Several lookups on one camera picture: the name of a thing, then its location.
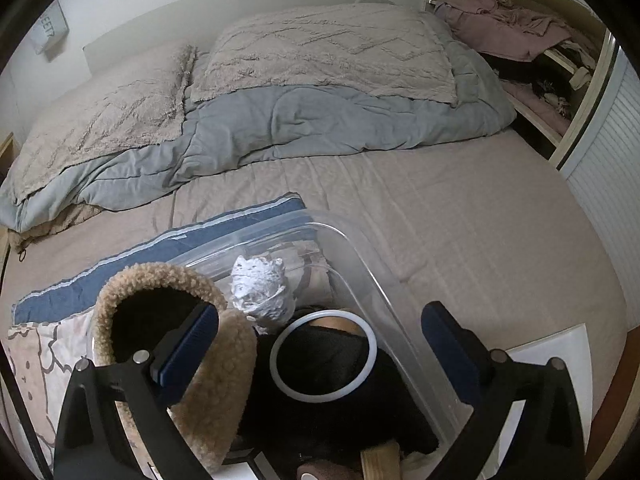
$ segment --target fluffy pillow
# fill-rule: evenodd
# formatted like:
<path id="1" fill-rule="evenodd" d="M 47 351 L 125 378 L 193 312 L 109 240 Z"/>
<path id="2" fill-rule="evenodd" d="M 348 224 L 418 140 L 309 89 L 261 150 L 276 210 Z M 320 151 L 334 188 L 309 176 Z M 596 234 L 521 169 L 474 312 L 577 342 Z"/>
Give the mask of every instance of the fluffy pillow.
<path id="1" fill-rule="evenodd" d="M 297 84 L 450 104 L 458 99 L 436 33 L 414 10 L 388 4 L 296 7 L 240 20 L 220 34 L 191 99 Z"/>
<path id="2" fill-rule="evenodd" d="M 193 58 L 191 45 L 167 43 L 54 101 L 36 118 L 2 184 L 12 201 L 19 204 L 70 166 L 180 136 Z"/>

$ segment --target headboard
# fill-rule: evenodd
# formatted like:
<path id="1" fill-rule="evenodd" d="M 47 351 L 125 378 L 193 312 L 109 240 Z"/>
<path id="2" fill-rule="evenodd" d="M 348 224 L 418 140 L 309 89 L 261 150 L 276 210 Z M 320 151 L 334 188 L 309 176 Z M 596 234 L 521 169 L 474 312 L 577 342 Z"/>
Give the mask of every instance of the headboard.
<path id="1" fill-rule="evenodd" d="M 208 49 L 229 24 L 259 12 L 356 0 L 178 0 L 110 30 L 83 49 L 92 74 L 170 40 L 185 39 Z"/>

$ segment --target sherpa lining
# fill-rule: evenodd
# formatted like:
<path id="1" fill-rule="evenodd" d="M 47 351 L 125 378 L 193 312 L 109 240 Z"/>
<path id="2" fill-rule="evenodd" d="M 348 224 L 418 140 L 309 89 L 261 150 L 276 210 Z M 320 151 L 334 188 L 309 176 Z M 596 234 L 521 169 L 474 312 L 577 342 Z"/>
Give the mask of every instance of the sherpa lining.
<path id="1" fill-rule="evenodd" d="M 95 304 L 95 356 L 97 365 L 114 364 L 111 329 L 118 305 L 140 290 L 159 287 L 188 292 L 213 304 L 220 318 L 218 333 L 180 403 L 171 407 L 174 423 L 204 468 L 213 474 L 222 464 L 236 436 L 251 387 L 256 338 L 246 317 L 226 300 L 213 282 L 192 270 L 164 263 L 138 264 L 113 276 Z M 118 403 L 127 437 L 152 463 L 129 407 Z"/>

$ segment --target gray comforter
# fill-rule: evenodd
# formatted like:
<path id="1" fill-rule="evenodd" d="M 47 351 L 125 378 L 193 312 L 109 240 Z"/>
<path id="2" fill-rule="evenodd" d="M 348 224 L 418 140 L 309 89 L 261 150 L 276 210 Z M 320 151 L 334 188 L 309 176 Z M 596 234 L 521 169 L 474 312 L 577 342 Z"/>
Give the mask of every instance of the gray comforter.
<path id="1" fill-rule="evenodd" d="M 515 112 L 491 68 L 453 40 L 435 16 L 422 18 L 449 57 L 455 107 L 341 86 L 296 85 L 243 89 L 194 104 L 187 88 L 180 137 L 67 168 L 17 205 L 0 192 L 0 223 L 25 232 L 73 203 L 133 208 L 196 177 L 258 160 L 407 149 L 488 136 L 508 126 Z"/>

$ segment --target white rubber ring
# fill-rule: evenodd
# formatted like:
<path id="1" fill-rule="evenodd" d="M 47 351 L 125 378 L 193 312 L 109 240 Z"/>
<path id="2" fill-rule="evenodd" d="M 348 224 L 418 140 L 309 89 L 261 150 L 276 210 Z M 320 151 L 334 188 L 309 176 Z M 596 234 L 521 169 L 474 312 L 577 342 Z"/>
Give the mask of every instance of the white rubber ring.
<path id="1" fill-rule="evenodd" d="M 346 386 L 343 386 L 339 390 L 335 390 L 334 392 L 328 394 L 301 394 L 300 392 L 289 388 L 280 377 L 280 374 L 278 373 L 278 366 L 276 364 L 276 361 L 278 359 L 278 352 L 280 351 L 282 343 L 289 336 L 289 334 L 291 334 L 291 332 L 293 332 L 299 326 L 302 326 L 309 321 L 313 321 L 321 317 L 343 317 L 344 319 L 353 321 L 364 331 L 367 336 L 367 340 L 369 341 L 369 355 L 367 356 L 367 361 L 364 363 L 364 367 L 362 368 L 360 373 L 353 381 L 351 381 Z M 352 314 L 351 312 L 345 312 L 344 310 L 319 310 L 318 312 L 313 312 L 301 317 L 300 319 L 291 323 L 286 327 L 286 329 L 282 331 L 282 333 L 276 339 L 276 342 L 273 344 L 273 347 L 271 348 L 271 354 L 269 356 L 269 371 L 271 372 L 271 378 L 273 379 L 273 382 L 281 392 L 286 394 L 286 396 L 291 397 L 292 399 L 300 400 L 301 402 L 313 402 L 316 404 L 319 402 L 331 402 L 332 400 L 337 400 L 346 395 L 349 395 L 353 390 L 360 386 L 367 377 L 369 377 L 369 374 L 373 370 L 373 365 L 376 363 L 377 354 L 378 345 L 376 342 L 376 335 L 373 333 L 373 329 L 370 327 L 369 323 L 364 321 L 364 319 L 362 319 L 360 316 Z"/>

